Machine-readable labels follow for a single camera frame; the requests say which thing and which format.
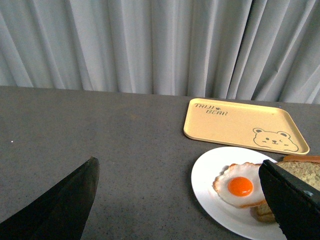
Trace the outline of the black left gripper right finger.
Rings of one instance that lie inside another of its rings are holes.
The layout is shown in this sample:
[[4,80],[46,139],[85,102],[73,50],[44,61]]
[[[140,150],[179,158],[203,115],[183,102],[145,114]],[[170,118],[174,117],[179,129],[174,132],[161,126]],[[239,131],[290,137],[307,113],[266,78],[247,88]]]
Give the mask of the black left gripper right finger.
[[320,238],[320,191],[270,160],[258,170],[264,197],[288,240]]

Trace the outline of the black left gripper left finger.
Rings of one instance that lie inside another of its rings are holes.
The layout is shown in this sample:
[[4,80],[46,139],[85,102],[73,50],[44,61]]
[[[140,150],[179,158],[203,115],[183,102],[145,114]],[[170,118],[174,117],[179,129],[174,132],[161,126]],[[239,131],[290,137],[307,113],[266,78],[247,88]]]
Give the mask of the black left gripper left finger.
[[91,157],[29,205],[1,222],[2,240],[79,240],[98,188],[99,160]]

